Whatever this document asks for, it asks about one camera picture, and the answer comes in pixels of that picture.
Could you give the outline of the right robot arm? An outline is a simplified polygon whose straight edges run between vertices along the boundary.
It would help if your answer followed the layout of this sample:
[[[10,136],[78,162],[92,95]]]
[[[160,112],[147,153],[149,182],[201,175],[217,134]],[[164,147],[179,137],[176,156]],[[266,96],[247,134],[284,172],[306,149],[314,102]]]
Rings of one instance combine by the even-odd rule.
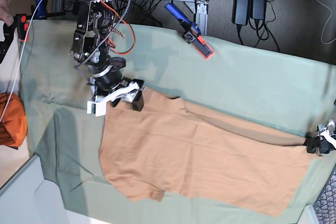
[[[132,110],[141,111],[144,106],[142,91],[144,82],[123,77],[126,67],[124,55],[117,52],[112,41],[113,34],[121,35],[117,27],[125,24],[128,10],[119,15],[109,3],[111,0],[80,0],[77,27],[73,36],[70,56],[76,61],[79,71],[87,67],[86,78],[92,98],[87,102],[87,113],[95,116],[106,114],[107,106],[115,107],[120,101],[128,103]]]

